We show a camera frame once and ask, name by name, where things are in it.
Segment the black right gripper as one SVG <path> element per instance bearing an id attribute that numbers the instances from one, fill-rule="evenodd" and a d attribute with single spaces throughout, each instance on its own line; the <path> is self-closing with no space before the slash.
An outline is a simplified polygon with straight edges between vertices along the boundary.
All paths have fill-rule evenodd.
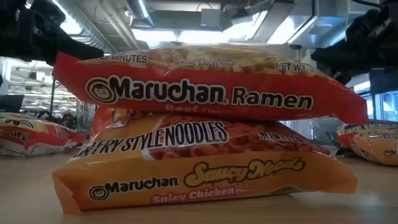
<path id="1" fill-rule="evenodd" d="M 341 84 L 372 68 L 397 67 L 397 0 L 375 3 L 346 30 L 346 41 L 318 48 L 311 54 L 317 68 Z"/>

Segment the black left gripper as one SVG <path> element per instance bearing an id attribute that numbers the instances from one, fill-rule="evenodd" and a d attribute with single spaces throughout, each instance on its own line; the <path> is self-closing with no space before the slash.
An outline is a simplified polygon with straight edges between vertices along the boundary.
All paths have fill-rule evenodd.
<path id="1" fill-rule="evenodd" d="M 53 65 L 58 50 L 81 60 L 104 52 L 72 39 L 60 25 L 65 14 L 52 1 L 1 0 L 1 56 Z"/>

